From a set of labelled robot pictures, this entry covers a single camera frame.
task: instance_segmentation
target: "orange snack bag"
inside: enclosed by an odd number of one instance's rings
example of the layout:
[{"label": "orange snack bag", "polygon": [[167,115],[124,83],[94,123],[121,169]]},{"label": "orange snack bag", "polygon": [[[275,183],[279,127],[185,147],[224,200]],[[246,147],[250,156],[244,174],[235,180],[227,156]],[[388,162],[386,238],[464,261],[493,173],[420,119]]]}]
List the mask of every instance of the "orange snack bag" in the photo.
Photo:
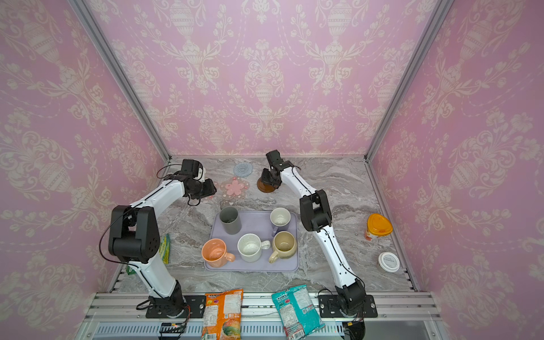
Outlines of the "orange snack bag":
[{"label": "orange snack bag", "polygon": [[243,289],[206,294],[201,340],[239,340]]}]

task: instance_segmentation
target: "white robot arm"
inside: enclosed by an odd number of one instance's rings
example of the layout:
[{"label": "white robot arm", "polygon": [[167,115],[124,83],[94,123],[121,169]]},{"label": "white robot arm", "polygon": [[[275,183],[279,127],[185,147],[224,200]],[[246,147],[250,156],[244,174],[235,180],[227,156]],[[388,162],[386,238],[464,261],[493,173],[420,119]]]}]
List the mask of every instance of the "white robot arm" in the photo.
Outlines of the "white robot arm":
[{"label": "white robot arm", "polygon": [[331,267],[340,308],[347,315],[356,314],[366,299],[364,283],[353,273],[338,244],[325,191],[309,185],[296,166],[281,158],[278,150],[267,153],[267,160],[270,169],[263,169],[259,180],[276,189],[285,183],[298,196],[302,225],[313,233]]},{"label": "white robot arm", "polygon": [[179,282],[168,273],[158,253],[157,216],[182,197],[200,200],[215,194],[217,189],[205,174],[200,162],[184,159],[181,170],[167,175],[155,190],[112,211],[109,253],[134,268],[149,292],[150,305],[169,317],[179,316],[185,303]]}]

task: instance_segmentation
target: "white mug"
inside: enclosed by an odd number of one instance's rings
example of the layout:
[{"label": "white mug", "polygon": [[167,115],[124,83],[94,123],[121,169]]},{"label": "white mug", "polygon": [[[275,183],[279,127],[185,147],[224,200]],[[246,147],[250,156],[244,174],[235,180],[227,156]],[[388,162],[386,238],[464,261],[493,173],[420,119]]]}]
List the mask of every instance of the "white mug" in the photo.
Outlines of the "white mug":
[{"label": "white mug", "polygon": [[270,213],[270,222],[272,222],[272,237],[280,231],[287,231],[288,224],[291,221],[291,213],[285,208],[275,208]]},{"label": "white mug", "polygon": [[262,241],[255,234],[246,234],[238,240],[238,251],[242,259],[246,262],[257,261],[262,254],[263,249],[270,248],[270,241]]}]

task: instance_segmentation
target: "blue coaster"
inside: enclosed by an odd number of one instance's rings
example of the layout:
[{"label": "blue coaster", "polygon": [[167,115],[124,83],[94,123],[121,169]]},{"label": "blue coaster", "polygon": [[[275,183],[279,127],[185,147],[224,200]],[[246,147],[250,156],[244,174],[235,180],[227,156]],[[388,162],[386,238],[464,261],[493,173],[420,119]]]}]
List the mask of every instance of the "blue coaster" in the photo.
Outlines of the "blue coaster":
[{"label": "blue coaster", "polygon": [[253,172],[253,165],[250,163],[238,163],[234,166],[234,174],[238,177],[249,176]]}]

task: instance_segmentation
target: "pink wall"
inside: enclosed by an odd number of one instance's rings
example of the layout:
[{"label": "pink wall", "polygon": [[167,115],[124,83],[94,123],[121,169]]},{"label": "pink wall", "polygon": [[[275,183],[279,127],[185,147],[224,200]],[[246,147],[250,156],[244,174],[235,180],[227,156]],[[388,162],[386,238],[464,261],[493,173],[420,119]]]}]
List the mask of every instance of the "pink wall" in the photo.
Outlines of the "pink wall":
[{"label": "pink wall", "polygon": [[0,2],[2,338],[73,337],[111,209],[162,161],[65,0]]},{"label": "pink wall", "polygon": [[543,339],[538,0],[456,1],[374,169],[452,339]]},{"label": "pink wall", "polygon": [[87,0],[173,154],[365,154],[436,0]]}]

